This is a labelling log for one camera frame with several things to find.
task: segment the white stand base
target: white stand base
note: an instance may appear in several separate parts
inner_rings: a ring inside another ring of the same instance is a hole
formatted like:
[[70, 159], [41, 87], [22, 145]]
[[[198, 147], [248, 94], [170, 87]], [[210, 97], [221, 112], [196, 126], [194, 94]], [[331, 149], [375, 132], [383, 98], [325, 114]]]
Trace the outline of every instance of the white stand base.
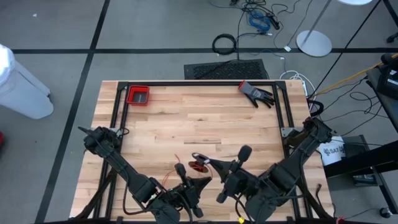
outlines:
[[331, 41], [329, 37], [321, 32], [313, 30], [305, 43], [304, 39], [307, 36], [309, 30], [299, 33], [296, 38], [296, 44], [299, 49], [314, 57], [323, 57], [331, 52]]

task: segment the white container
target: white container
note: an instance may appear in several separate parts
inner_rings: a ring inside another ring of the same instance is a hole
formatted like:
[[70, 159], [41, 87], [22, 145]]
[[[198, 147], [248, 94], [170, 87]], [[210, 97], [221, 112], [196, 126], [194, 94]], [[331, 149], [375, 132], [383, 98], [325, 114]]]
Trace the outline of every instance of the white container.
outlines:
[[50, 90], [15, 61], [11, 50], [0, 45], [0, 105], [32, 119], [54, 111]]

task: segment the butcher block tabletop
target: butcher block tabletop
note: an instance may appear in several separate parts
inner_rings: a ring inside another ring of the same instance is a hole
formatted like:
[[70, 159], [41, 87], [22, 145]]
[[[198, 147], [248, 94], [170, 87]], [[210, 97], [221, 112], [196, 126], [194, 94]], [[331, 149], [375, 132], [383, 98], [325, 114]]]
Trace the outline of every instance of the butcher block tabletop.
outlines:
[[[294, 126], [302, 127], [302, 122], [310, 116], [310, 113], [301, 81], [286, 80], [285, 82]], [[118, 81], [102, 82], [92, 128], [109, 127], [117, 86]], [[271, 86], [256, 87], [272, 92]], [[120, 125], [124, 95], [124, 93], [121, 94], [116, 127]], [[279, 98], [286, 125], [286, 112], [280, 90]], [[247, 144], [253, 151], [248, 161], [243, 164], [243, 168], [254, 175], [263, 173], [273, 163], [284, 158], [275, 106], [270, 109], [259, 102], [259, 107], [255, 108], [237, 86], [150, 86], [147, 106], [129, 105], [128, 107], [126, 128], [130, 130], [130, 133], [123, 139], [121, 154], [139, 173], [153, 177], [160, 183], [170, 171], [174, 170], [174, 165], [178, 161], [185, 166], [187, 176], [211, 175], [210, 172], [199, 173], [188, 166], [188, 162], [193, 160], [191, 156], [193, 152], [204, 154], [212, 159], [232, 161], [237, 159], [240, 148]], [[70, 212], [71, 217], [79, 214], [96, 192], [102, 165], [102, 158], [90, 152], [85, 153]], [[328, 184], [319, 154], [314, 153], [305, 163], [304, 172], [308, 188], [314, 196], [317, 184], [322, 184], [319, 198], [325, 210], [330, 215], [333, 214]], [[176, 172], [171, 172], [164, 182], [167, 189], [175, 187], [181, 183], [181, 180]], [[118, 176], [111, 219], [115, 220], [118, 216], [123, 216], [123, 220], [154, 221], [154, 216], [150, 212], [134, 216], [124, 214], [122, 200], [125, 186], [126, 182]], [[216, 202], [216, 197], [222, 188], [220, 178], [213, 170], [213, 180], [201, 193], [199, 203], [204, 216], [202, 218], [194, 216], [194, 220], [234, 222], [238, 220], [234, 210], [235, 201], [232, 198], [228, 198], [222, 204]], [[108, 191], [105, 192], [101, 204], [101, 217], [105, 213], [107, 198]], [[304, 217], [304, 203], [301, 199], [298, 202], [301, 216]], [[141, 210], [129, 192], [126, 208], [129, 212]], [[185, 210], [180, 213], [181, 221], [189, 220]], [[286, 221], [287, 216], [294, 217], [291, 201], [277, 207], [267, 221]]]

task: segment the red container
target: red container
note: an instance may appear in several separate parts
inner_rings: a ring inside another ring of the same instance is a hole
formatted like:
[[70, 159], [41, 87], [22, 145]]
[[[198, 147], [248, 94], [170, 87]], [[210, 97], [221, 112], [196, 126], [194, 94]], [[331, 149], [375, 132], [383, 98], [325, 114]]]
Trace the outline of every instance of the red container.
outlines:
[[127, 103], [136, 106], [146, 106], [148, 104], [149, 86], [130, 86]]

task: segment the white cable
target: white cable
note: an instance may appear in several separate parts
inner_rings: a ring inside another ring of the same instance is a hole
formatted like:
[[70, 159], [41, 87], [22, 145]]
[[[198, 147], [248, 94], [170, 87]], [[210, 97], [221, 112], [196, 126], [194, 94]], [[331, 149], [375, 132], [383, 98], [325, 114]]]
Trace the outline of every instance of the white cable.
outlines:
[[289, 78], [290, 80], [301, 80], [301, 81], [304, 81], [303, 80], [303, 78], [304, 78], [304, 79], [306, 79], [306, 81], [308, 81], [308, 83], [311, 85], [312, 89], [315, 91], [315, 87], [314, 87], [314, 85], [312, 85], [312, 82], [305, 75], [299, 73], [298, 71], [295, 71], [295, 70], [286, 71], [286, 72], [284, 72], [284, 73], [282, 73], [280, 75], [279, 79], [281, 80], [284, 75], [286, 75], [286, 74], [288, 74], [290, 72], [294, 72], [295, 73], [292, 77]]

